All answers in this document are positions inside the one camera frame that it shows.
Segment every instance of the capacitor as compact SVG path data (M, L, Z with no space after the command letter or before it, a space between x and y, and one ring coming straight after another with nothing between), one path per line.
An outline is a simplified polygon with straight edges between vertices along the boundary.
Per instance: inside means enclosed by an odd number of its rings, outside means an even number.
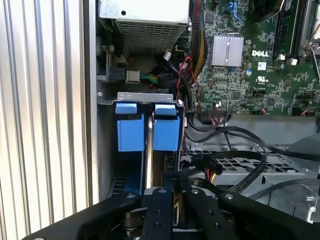
M252 71L250 69L247 69L247 70L244 70L243 73L246 77L250 77L252 74Z
M279 70L284 69L284 68L285 68L285 65L284 65L283 63L280 63L280 64L278 64L277 68L278 68Z

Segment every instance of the ribbed metal panel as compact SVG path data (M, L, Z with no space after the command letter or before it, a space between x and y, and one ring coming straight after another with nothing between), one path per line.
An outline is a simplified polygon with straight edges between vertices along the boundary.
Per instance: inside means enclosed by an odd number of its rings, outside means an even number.
M81 0L0 1L0 240L89 205Z

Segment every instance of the wire bundle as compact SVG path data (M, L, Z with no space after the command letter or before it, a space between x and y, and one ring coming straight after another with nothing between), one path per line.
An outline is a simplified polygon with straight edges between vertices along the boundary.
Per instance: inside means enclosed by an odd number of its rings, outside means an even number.
M179 99L179 95L180 95L180 86L181 86L181 82L184 78L184 76L187 76L187 78L190 78L189 83L195 82L196 84L196 88L197 88L197 95L196 95L196 102L198 103L196 105L196 111L199 108L199 98L200 98L200 85L198 83L198 81L196 79L194 79L194 71L193 71L193 60L190 56L187 56L184 60L184 62L181 64L181 67L179 69L178 72L178 80L176 82L176 101L178 101Z
M152 74L140 75L140 79L147 79L151 83L158 84L158 77Z
M207 61L208 44L205 31L205 1L192 0L192 3L192 37L190 52L193 59L194 78L197 79Z
M208 167L204 169L204 175L205 175L205 180L209 181L210 183L213 183L215 177L217 176L217 174L211 171L210 168Z

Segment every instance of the blue connector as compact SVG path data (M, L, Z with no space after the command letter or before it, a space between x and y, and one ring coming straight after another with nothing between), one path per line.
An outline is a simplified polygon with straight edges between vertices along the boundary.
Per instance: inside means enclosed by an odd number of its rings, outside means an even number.
M234 1L229 2L227 5L225 5L225 11L233 14L234 18L240 21L240 17L238 17L238 4Z

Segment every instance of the circular hole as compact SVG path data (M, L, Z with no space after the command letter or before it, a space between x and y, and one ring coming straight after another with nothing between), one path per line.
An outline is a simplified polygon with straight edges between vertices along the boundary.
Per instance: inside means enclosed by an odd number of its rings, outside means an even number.
M215 223L215 228L216 228L216 229L221 229L220 224L216 222L216 223Z
M156 223L154 224L154 227L155 227L156 229L161 228L161 224L160 224L160 222L156 222Z

